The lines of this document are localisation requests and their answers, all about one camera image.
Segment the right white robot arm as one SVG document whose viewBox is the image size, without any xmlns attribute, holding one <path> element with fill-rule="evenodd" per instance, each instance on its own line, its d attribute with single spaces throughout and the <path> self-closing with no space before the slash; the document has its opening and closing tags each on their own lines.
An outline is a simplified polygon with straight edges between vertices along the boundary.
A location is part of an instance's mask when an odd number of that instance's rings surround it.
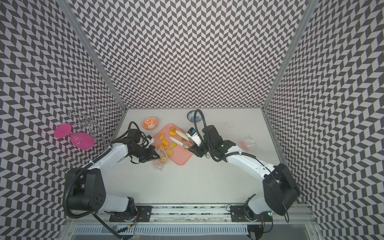
<svg viewBox="0 0 384 240">
<path fill-rule="evenodd" d="M 276 166 L 259 160 L 229 140 L 215 146 L 193 144 L 188 151 L 200 158 L 209 153 L 216 162 L 225 161 L 239 167 L 263 187 L 261 194 L 253 194 L 243 204 L 249 221 L 256 221 L 263 213 L 274 212 L 283 216 L 287 223 L 290 222 L 288 210 L 298 199 L 300 190 L 286 165 L 280 163 Z"/>
</svg>

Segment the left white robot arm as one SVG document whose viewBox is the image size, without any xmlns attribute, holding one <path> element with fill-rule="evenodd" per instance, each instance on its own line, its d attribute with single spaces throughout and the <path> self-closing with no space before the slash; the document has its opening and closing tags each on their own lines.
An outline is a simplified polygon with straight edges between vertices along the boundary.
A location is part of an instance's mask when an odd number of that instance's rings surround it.
<svg viewBox="0 0 384 240">
<path fill-rule="evenodd" d="M 119 197 L 106 191 L 103 177 L 127 157 L 139 163 L 160 159 L 155 147 L 139 146 L 134 140 L 113 141 L 108 149 L 82 168 L 70 169 L 65 175 L 63 208 L 72 219 L 106 212 L 122 216 L 122 221 L 136 218 L 138 210 L 132 197 Z"/>
</svg>

